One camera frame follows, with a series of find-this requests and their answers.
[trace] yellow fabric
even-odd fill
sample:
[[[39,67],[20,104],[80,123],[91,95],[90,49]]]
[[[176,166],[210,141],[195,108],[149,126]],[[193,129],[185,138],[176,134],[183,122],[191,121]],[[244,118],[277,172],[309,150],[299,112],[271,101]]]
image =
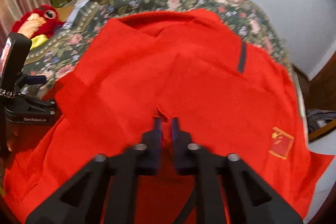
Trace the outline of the yellow fabric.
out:
[[[37,37],[34,37],[31,39],[33,44],[31,45],[31,50],[41,46],[44,42],[46,42],[48,40],[48,37],[44,34],[38,35]]]

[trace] floral bedspread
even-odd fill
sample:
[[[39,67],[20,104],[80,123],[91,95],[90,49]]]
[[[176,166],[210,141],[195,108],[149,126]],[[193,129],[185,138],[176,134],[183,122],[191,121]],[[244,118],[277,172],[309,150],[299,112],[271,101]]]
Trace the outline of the floral bedspread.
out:
[[[43,86],[27,86],[22,92],[41,98],[70,71],[110,18],[153,10],[187,11],[205,8],[218,14],[223,23],[244,41],[264,48],[277,62],[291,65],[281,41],[267,16],[250,0],[90,0],[80,9],[70,29],[59,30],[50,40],[31,50],[24,73],[45,75]]]

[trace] floral tablecloth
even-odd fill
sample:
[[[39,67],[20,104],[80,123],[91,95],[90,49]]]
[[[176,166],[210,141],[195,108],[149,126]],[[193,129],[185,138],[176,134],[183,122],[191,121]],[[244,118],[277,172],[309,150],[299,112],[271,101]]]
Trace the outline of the floral tablecloth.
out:
[[[57,79],[72,71],[82,54],[110,18],[153,10],[187,11],[205,8],[245,42],[263,47],[275,61],[291,65],[267,16],[250,0],[90,0],[80,9],[70,29],[59,30],[50,40],[31,50],[24,73],[45,75],[46,85],[25,87],[22,92],[41,98]]]

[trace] red garment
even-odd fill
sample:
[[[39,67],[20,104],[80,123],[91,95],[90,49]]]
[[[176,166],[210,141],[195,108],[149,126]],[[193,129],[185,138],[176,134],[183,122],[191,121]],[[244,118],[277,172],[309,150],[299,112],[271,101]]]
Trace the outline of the red garment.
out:
[[[121,153],[161,115],[161,173],[140,178],[137,224],[172,223],[193,188],[193,179],[175,175],[171,165],[172,117],[212,152],[239,154],[303,218],[333,157],[306,148],[286,70],[250,44],[242,69],[243,48],[206,10],[110,20],[57,83],[61,119],[34,150],[26,142],[18,148],[24,152],[6,170],[7,204],[23,222],[95,155]]]

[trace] silver screw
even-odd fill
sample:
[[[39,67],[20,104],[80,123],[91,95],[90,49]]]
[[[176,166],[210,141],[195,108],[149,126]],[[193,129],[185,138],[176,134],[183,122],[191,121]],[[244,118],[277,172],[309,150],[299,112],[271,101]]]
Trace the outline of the silver screw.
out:
[[[229,154],[227,155],[227,158],[229,159],[229,161],[238,161],[240,160],[240,157],[237,154]]]
[[[99,155],[95,156],[94,160],[97,161],[97,162],[103,162],[103,161],[106,160],[106,156],[103,155],[103,154],[99,154]]]
[[[143,151],[143,150],[147,149],[147,145],[145,145],[144,143],[138,143],[138,144],[134,145],[133,149]]]
[[[196,143],[190,143],[190,144],[188,144],[187,148],[189,150],[198,150],[198,149],[200,149],[200,146]]]

